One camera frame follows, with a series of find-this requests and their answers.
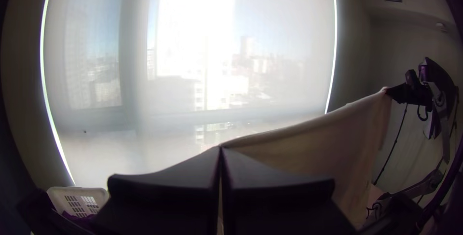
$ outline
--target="beige cloth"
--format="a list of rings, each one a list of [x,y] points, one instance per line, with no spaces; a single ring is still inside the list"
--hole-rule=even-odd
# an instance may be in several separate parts
[[[391,99],[385,89],[316,119],[221,144],[275,169],[335,179],[333,201],[360,228]]]

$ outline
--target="tall building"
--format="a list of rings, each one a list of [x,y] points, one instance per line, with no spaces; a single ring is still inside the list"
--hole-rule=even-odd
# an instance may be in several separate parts
[[[241,37],[241,59],[248,59],[254,54],[254,38],[249,36]]]
[[[77,9],[71,9],[66,19],[64,63],[69,106],[72,109],[91,107],[87,64],[87,15]]]
[[[150,48],[146,51],[146,69],[148,80],[156,78],[156,51],[155,48]]]

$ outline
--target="white curtain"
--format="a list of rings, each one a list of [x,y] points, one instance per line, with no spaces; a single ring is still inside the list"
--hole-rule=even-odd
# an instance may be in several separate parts
[[[49,0],[44,74],[78,186],[325,112],[335,0]]]

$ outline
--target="black plastic object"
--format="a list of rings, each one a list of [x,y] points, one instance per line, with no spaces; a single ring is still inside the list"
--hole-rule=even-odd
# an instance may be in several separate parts
[[[94,218],[102,234],[216,235],[219,148],[166,170],[108,179],[111,198]]]
[[[334,180],[287,174],[222,150],[225,235],[356,234],[331,201]]]
[[[392,197],[388,212],[372,224],[362,228],[359,235],[408,235],[415,229],[415,222],[422,209],[404,194]]]

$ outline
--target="sheer curtain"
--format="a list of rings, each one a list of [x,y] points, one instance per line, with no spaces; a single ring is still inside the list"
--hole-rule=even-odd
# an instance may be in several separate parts
[[[44,76],[76,185],[325,112],[335,0],[49,0]]]

